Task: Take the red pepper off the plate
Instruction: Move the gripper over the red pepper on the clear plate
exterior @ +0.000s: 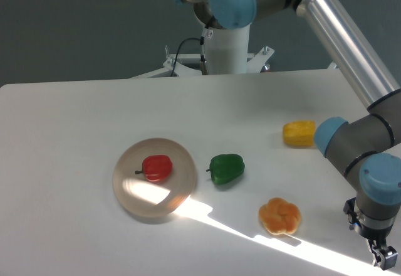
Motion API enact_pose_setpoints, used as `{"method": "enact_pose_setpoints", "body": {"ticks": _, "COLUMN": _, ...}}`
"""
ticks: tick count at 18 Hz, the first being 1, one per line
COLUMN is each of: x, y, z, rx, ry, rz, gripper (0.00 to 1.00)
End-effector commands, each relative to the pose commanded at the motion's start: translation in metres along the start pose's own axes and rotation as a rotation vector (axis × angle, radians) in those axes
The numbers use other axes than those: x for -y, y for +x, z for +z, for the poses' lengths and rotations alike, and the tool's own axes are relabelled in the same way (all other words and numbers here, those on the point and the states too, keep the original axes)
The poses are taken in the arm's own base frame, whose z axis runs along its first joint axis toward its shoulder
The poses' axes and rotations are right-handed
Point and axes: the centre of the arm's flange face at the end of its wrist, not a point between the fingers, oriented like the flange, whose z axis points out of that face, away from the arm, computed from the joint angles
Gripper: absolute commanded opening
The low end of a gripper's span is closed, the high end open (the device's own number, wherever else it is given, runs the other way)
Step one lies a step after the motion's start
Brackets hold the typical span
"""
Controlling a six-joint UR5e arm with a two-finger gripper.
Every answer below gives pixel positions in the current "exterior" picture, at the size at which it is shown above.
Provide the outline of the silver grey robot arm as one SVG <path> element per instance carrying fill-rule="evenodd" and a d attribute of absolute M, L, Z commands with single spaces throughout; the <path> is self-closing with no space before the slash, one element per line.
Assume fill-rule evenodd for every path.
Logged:
<path fill-rule="evenodd" d="M 398 254 L 386 238 L 400 210 L 400 159 L 388 150 L 400 143 L 400 85 L 339 0 L 174 0 L 191 3 L 204 29 L 203 74 L 246 73 L 247 43 L 239 31 L 256 19 L 292 8 L 311 26 L 368 115 L 349 123 L 332 117 L 316 130 L 322 155 L 356 191 L 344 206 L 350 228 L 367 240 L 374 265 L 395 266 Z"/>

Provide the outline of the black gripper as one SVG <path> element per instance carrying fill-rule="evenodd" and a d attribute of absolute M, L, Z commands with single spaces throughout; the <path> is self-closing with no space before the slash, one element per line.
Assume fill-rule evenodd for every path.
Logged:
<path fill-rule="evenodd" d="M 365 215 L 357 206 L 356 198 L 345 202 L 343 212 L 348 217 L 349 229 L 367 240 L 368 249 L 373 256 L 373 266 L 382 270 L 393 268 L 397 263 L 398 252 L 387 245 L 386 241 L 393 227 L 393 218 L 376 220 Z"/>

